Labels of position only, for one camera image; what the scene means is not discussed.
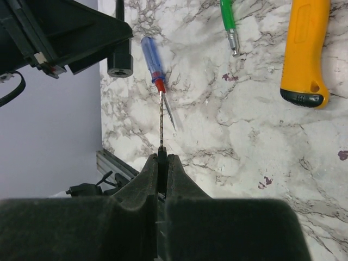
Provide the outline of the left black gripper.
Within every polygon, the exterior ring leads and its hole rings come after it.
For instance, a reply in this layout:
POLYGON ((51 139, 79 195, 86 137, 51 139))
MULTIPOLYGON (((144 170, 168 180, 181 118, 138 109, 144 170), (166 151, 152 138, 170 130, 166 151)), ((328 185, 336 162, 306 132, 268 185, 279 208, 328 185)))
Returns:
POLYGON ((124 21, 76 1, 1 1, 1 74, 27 65, 55 79, 105 59, 133 35, 124 21))

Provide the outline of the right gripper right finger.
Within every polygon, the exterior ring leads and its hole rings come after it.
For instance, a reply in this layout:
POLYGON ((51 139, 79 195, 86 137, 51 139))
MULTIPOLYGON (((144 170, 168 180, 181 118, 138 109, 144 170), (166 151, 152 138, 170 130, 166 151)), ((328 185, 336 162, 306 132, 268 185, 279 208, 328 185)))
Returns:
POLYGON ((284 201, 211 198, 168 157, 167 260, 310 260, 298 218, 284 201))

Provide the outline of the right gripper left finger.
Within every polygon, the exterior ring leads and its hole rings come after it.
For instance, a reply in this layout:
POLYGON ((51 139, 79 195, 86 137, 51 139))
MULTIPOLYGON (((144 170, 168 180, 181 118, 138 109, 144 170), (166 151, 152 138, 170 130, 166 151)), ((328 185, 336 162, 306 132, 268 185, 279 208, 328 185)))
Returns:
POLYGON ((158 162, 111 196, 1 200, 1 260, 153 260, 158 162))

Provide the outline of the black padlock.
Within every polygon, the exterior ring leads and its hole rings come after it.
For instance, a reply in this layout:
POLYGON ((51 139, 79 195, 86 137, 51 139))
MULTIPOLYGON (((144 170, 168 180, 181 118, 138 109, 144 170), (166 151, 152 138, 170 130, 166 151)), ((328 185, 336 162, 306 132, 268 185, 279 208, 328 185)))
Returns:
POLYGON ((127 78, 133 74, 132 39, 117 45, 107 58, 107 73, 114 78, 127 78))

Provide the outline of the green cable lock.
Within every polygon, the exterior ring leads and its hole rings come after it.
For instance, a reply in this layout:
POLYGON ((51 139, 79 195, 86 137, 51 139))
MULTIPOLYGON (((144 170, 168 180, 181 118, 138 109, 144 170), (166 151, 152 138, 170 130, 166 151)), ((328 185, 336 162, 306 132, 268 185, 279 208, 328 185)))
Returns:
POLYGON ((227 32, 227 38, 232 50, 232 56, 237 57, 239 52, 239 40, 237 34, 237 28, 235 25, 233 9, 232 9, 232 1, 231 0, 220 0, 220 10, 223 25, 225 31, 227 32))

